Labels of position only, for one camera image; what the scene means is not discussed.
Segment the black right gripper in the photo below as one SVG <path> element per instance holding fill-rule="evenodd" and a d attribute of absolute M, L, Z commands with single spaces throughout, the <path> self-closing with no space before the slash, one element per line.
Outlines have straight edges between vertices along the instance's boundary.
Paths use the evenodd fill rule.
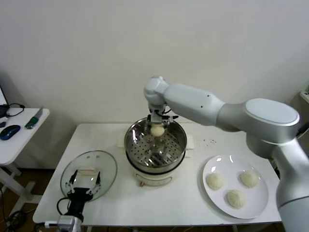
<path fill-rule="evenodd" d="M 166 124 L 165 125 L 165 130 L 166 131 L 170 131 L 172 130 L 175 125 L 176 125 L 176 119 L 178 118 L 178 116 L 162 116 L 162 123 Z M 151 130 L 151 116 L 147 116 L 147 120 L 146 120 L 146 131 L 150 132 Z"/>

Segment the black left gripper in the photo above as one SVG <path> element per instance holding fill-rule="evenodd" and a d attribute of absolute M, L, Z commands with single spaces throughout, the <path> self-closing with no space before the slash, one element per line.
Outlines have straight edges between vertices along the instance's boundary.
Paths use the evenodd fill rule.
<path fill-rule="evenodd" d="M 69 181 L 65 183 L 65 193 L 69 193 L 68 198 L 70 200 L 69 216 L 82 216 L 85 203 L 93 200 L 93 195 L 101 188 L 100 171 L 90 188 L 74 188 L 76 176 L 77 170 L 71 175 Z"/>

